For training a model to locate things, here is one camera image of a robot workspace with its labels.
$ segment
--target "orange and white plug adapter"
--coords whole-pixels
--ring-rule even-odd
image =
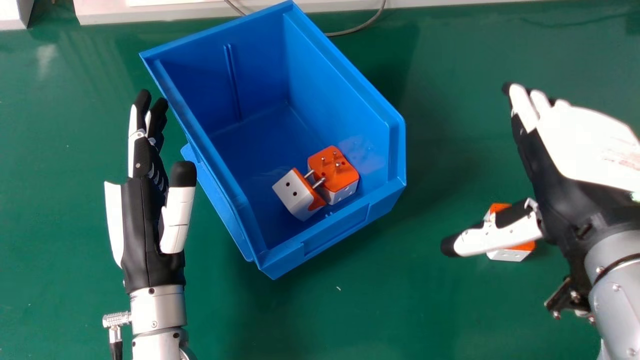
[[[311,185],[307,180],[312,175],[313,172],[310,171],[302,176],[297,168],[293,168],[271,187],[289,212],[301,221],[310,218],[326,205],[326,201],[316,191],[322,182]]]
[[[510,208],[511,204],[492,204],[489,208],[489,211],[484,216],[484,221],[492,221],[495,222],[495,214],[498,211],[504,210],[506,208]],[[530,241],[528,243],[524,243],[522,245],[510,247],[507,249],[500,249],[489,251],[486,253],[487,257],[491,260],[498,261],[515,261],[520,262],[524,260],[530,253],[533,252],[536,248],[536,242]]]
[[[322,182],[317,190],[327,204],[336,205],[356,192],[360,174],[336,146],[309,156],[307,166],[314,181]]]

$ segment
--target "blue storage box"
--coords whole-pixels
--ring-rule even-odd
[[[272,279],[388,213],[406,186],[404,120],[291,1],[140,55],[186,134],[182,155]],[[360,184],[301,222],[271,186],[330,145]]]

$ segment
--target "robotic arm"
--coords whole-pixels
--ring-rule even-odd
[[[123,325],[132,326],[133,359],[195,360],[184,301],[184,242],[196,185],[189,161],[173,165],[171,180],[160,150],[168,105],[142,90],[131,106],[128,173],[123,185],[104,183],[111,250],[124,273],[131,310],[102,318],[113,360],[122,359]]]
[[[472,256],[546,238],[570,274],[545,302],[586,317],[602,337],[599,359],[640,357],[640,142],[594,110],[506,84],[511,127],[535,194],[442,241]]]

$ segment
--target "gray cable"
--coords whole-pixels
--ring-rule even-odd
[[[227,5],[229,5],[231,7],[231,9],[235,10],[240,16],[245,16],[246,13],[242,10],[240,10],[236,5],[234,5],[231,0],[224,0],[225,3]],[[328,37],[339,37],[342,35],[347,35],[347,34],[353,34],[356,31],[360,31],[364,28],[366,28],[367,26],[371,25],[375,20],[378,19],[378,17],[380,17],[380,15],[382,14],[382,11],[385,9],[385,6],[387,5],[387,0],[382,0],[382,5],[380,6],[380,9],[378,9],[378,12],[376,12],[371,19],[367,20],[366,22],[364,22],[363,24],[360,24],[358,26],[356,26],[355,28],[351,28],[351,29],[347,29],[347,30],[342,30],[342,31],[336,31],[334,33],[324,33],[326,36]]]

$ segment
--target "green table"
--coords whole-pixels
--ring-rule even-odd
[[[336,38],[406,119],[409,186],[391,214],[277,281],[244,261],[198,188],[186,293],[199,358],[594,359],[596,331],[542,306],[567,272],[557,249],[503,263],[448,259],[439,244],[491,202],[531,194],[503,81],[640,127],[638,9],[389,10]],[[335,31],[370,14],[312,18]],[[128,300],[102,182],[124,180],[134,96],[159,95],[138,52],[223,21],[81,28],[58,0],[36,3],[30,30],[0,33],[0,359],[109,358],[100,319]],[[166,139],[173,163],[185,144],[173,116]]]

